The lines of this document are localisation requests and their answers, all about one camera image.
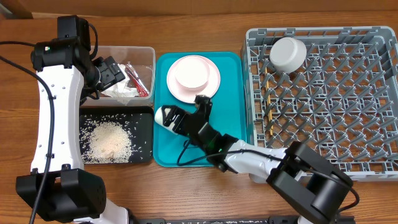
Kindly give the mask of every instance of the gray dish rack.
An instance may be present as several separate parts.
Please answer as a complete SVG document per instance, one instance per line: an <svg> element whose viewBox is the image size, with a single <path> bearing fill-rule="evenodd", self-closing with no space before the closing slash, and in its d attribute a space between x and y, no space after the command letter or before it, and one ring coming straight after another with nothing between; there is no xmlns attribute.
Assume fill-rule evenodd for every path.
<svg viewBox="0 0 398 224"><path fill-rule="evenodd" d="M296 72L278 73L269 61L282 37L307 47ZM242 48L248 141L277 148L299 140L353 180L397 181L397 49L389 27L248 30Z"/></svg>

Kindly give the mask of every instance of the blue tray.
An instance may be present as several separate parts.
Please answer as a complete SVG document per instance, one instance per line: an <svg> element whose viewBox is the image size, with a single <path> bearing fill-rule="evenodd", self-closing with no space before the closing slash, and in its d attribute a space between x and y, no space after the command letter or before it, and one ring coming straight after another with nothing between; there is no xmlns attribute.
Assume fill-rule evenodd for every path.
<svg viewBox="0 0 398 224"><path fill-rule="evenodd" d="M228 133L246 141L246 114L243 94L243 76L240 58L232 52L186 52L164 54L156 63L155 111L163 105L177 105L187 111L195 112L195 106L176 99L167 88L167 72L172 64L187 55L201 55L213 61L221 73L221 83L212 98L213 108L210 124L221 134ZM175 135L154 123L155 161L164 167L178 167L177 158L188 138ZM181 162L187 162L205 153L199 148L187 149ZM195 162L190 167L211 166L207 160Z"/></svg>

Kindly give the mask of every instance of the pink plate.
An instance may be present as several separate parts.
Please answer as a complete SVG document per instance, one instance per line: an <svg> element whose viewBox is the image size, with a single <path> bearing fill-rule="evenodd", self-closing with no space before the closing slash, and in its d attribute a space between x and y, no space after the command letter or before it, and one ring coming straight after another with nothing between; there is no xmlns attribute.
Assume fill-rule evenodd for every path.
<svg viewBox="0 0 398 224"><path fill-rule="evenodd" d="M206 82L206 85L199 89L199 90L188 90L184 88L184 86L181 86L179 82L176 79L176 69L178 67L179 61L181 61L184 58L200 58L198 61L205 61L209 68L210 68L210 73L208 76L208 81ZM169 91L171 94L176 97L178 100L185 102L185 103L195 103L195 97L197 95L205 95L208 97L212 97L216 94L218 88L220 87L220 81L221 81L221 76L220 76L220 71L218 70L217 66L212 62L210 59L199 56L199 55L189 55L182 57L175 61L173 65L170 67L169 72L167 72L167 87L169 88Z"/></svg>

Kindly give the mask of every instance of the clear plastic container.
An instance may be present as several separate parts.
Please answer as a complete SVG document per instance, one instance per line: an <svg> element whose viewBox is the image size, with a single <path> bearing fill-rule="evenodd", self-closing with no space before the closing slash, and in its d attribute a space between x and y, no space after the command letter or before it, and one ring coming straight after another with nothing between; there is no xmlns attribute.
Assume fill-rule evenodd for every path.
<svg viewBox="0 0 398 224"><path fill-rule="evenodd" d="M112 56L119 64L130 64L149 90L147 97L108 97L101 94L98 100L88 98L83 106L152 106L154 104L155 50L152 47L99 46L97 57Z"/></svg>

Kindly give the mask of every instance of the wooden table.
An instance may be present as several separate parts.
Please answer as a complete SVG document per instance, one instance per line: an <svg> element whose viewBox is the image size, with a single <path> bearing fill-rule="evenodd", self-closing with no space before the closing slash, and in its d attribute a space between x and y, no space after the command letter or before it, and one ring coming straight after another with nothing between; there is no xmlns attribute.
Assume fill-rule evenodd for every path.
<svg viewBox="0 0 398 224"><path fill-rule="evenodd" d="M230 50L239 53L253 27L390 26L398 30L398 12L322 12L89 18L100 45L155 48L167 52ZM57 36L50 20L0 21L0 41L48 41ZM30 47L1 46L0 54L32 68ZM15 191L16 177L29 174L38 129L37 82L0 62L0 223L27 223L31 209ZM247 175L214 168L168 169L154 161L145 165L87 165L102 177L108 197L130 208L138 218L249 218L297 214L268 185ZM356 183L361 203L345 215L357 223L396 223L398 183ZM345 204L351 203L349 195Z"/></svg>

